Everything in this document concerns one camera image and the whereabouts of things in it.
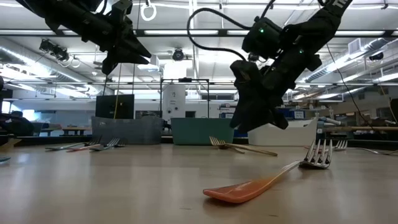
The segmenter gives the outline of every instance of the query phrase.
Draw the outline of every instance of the ceiling duct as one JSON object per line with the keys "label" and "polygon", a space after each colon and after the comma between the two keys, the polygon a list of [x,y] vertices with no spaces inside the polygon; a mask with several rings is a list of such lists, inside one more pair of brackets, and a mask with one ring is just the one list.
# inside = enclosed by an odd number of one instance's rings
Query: ceiling duct
{"label": "ceiling duct", "polygon": [[[2,61],[0,60],[0,63],[18,63],[18,64],[25,64],[27,66],[31,67],[36,67],[35,71],[37,72],[43,72],[43,73],[51,73],[52,75],[56,75],[57,78],[54,80],[55,82],[63,78],[67,78],[70,82],[92,82],[89,78],[86,78],[83,75],[80,75],[68,68],[64,68],[60,66],[59,64],[43,57],[42,55],[39,55],[27,48],[21,47],[18,44],[15,44],[14,42],[4,38],[0,37],[0,55],[3,54],[3,57],[6,55],[8,59],[12,59],[11,62],[8,62],[7,60]],[[95,88],[98,93],[102,93],[103,91],[103,86],[93,86],[90,85],[91,87]],[[106,94],[107,95],[113,95],[114,91],[112,91],[109,88],[106,88]]]}
{"label": "ceiling duct", "polygon": [[[321,69],[317,70],[316,72],[313,72],[311,75],[306,77],[304,81],[306,83],[310,83],[316,80],[317,78],[320,78],[324,75],[334,72],[335,70],[337,70],[337,68],[344,67],[345,65],[354,62],[359,58],[375,54],[378,51],[381,51],[382,47],[392,42],[393,40],[395,40],[395,38],[378,38],[370,41],[368,44],[363,44],[366,43],[365,38],[356,39],[349,44],[350,46],[349,50],[345,50],[343,53],[340,53],[337,56],[333,56],[335,61],[333,61],[332,58],[327,60],[325,63],[323,63],[324,66]],[[353,45],[357,43],[359,43],[360,50],[352,50]]]}

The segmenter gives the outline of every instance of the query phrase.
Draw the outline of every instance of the security camera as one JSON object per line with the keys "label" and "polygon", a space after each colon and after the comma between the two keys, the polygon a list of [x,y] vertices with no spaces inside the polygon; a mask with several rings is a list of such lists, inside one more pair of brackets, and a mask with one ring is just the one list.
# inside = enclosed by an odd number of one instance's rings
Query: security camera
{"label": "security camera", "polygon": [[184,53],[182,52],[182,49],[175,49],[172,58],[177,62],[182,61],[184,59]]}

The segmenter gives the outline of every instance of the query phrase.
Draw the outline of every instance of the gray bin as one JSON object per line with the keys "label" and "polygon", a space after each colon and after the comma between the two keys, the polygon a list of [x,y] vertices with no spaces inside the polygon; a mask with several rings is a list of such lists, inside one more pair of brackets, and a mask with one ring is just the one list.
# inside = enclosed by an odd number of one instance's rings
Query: gray bin
{"label": "gray bin", "polygon": [[112,138],[126,139],[127,144],[160,144],[163,120],[154,116],[141,119],[110,119],[91,117],[93,135],[102,135],[101,142]]}

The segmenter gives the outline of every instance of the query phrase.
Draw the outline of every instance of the white machine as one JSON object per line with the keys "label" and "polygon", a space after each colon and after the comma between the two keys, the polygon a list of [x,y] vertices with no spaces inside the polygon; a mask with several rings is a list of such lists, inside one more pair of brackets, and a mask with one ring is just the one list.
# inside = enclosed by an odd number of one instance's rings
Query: white machine
{"label": "white machine", "polygon": [[163,119],[169,124],[171,118],[185,117],[185,85],[171,83],[163,91]]}

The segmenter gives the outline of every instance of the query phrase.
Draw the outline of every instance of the white ring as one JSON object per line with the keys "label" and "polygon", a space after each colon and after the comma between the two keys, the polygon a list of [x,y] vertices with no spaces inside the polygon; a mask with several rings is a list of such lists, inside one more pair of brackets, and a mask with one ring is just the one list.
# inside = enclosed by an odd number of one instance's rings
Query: white ring
{"label": "white ring", "polygon": [[[149,8],[149,7],[153,8],[153,10],[154,10],[154,12],[153,12],[152,16],[150,16],[150,18],[146,17],[145,14],[144,14],[145,9]],[[145,21],[151,21],[151,20],[155,19],[156,13],[157,13],[156,12],[156,6],[154,6],[154,5],[150,5],[150,6],[143,5],[143,6],[141,6],[141,17]]]}

